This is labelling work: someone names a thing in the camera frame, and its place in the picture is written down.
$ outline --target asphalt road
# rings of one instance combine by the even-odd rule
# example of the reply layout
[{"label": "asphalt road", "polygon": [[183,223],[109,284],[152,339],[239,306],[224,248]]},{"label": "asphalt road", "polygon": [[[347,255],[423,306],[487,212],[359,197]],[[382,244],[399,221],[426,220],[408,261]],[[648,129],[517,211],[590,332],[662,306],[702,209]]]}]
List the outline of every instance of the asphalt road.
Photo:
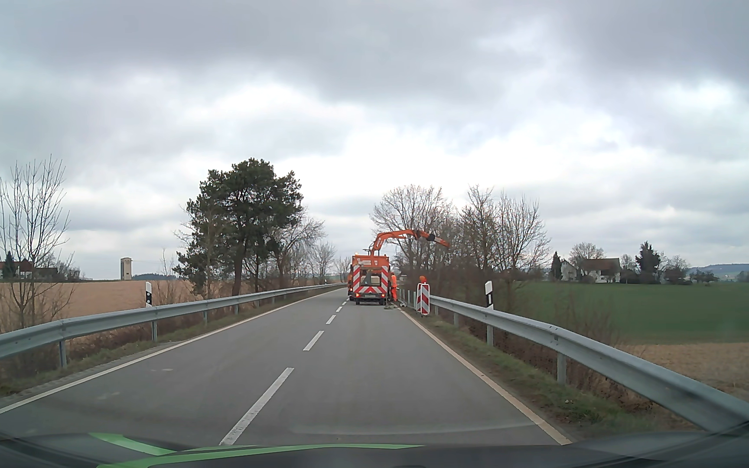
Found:
[{"label": "asphalt road", "polygon": [[556,444],[399,310],[337,312],[345,299],[314,296],[11,409],[0,432],[198,446],[228,435],[239,445]]}]

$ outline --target distant hill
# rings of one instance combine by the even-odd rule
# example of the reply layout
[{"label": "distant hill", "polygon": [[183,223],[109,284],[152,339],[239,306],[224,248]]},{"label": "distant hill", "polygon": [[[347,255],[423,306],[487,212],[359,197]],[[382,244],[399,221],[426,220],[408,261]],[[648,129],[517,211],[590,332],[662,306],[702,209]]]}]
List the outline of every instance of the distant hill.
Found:
[{"label": "distant hill", "polygon": [[160,273],[141,273],[140,275],[132,275],[133,280],[176,280],[175,276],[172,275],[161,275]]},{"label": "distant hill", "polygon": [[696,270],[713,271],[720,279],[734,279],[740,271],[749,271],[749,263],[720,263],[717,265],[698,266],[691,268],[690,272]]}]

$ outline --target brown field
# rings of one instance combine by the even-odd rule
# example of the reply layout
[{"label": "brown field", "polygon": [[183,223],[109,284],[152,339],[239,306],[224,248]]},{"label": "brown field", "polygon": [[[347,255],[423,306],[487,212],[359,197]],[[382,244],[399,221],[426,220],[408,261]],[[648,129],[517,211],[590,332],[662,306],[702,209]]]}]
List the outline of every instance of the brown field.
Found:
[{"label": "brown field", "polygon": [[622,348],[749,402],[749,343],[637,345]]},{"label": "brown field", "polygon": [[[152,304],[155,306],[202,299],[200,296],[193,295],[192,285],[187,281],[151,281],[151,283]],[[232,284],[225,284],[224,282],[215,284],[213,296],[228,296],[231,292],[231,286]],[[253,287],[245,283],[242,285],[241,290],[243,293],[252,293]],[[46,320],[124,311],[142,307],[144,306],[145,291],[145,281],[79,282],[53,285],[43,294],[43,300],[49,303],[68,303],[58,308],[58,312],[53,314],[53,317],[45,315],[47,317]],[[7,303],[12,302],[8,300],[9,294],[10,285],[0,282],[0,320],[3,317],[5,320],[8,319],[8,313],[4,311],[7,310]],[[12,330],[14,328],[12,325],[8,326],[0,323],[0,333],[8,329]]]}]

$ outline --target car hood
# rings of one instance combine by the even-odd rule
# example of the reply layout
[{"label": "car hood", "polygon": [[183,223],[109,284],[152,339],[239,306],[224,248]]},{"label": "car hood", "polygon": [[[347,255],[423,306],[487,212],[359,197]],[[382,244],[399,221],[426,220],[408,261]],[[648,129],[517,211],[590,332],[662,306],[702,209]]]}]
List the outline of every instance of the car hood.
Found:
[{"label": "car hood", "polygon": [[190,447],[92,432],[0,441],[0,466],[147,468],[150,466],[500,466],[600,465],[749,467],[749,438],[702,432],[655,432],[570,445],[315,444]]}]

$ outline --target windshield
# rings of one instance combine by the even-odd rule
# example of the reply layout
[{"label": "windshield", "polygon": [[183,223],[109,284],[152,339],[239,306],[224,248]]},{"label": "windshield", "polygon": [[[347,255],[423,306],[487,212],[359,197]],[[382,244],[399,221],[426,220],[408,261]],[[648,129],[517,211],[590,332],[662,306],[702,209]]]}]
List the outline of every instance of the windshield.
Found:
[{"label": "windshield", "polygon": [[749,437],[749,2],[0,1],[0,442],[653,433]]}]

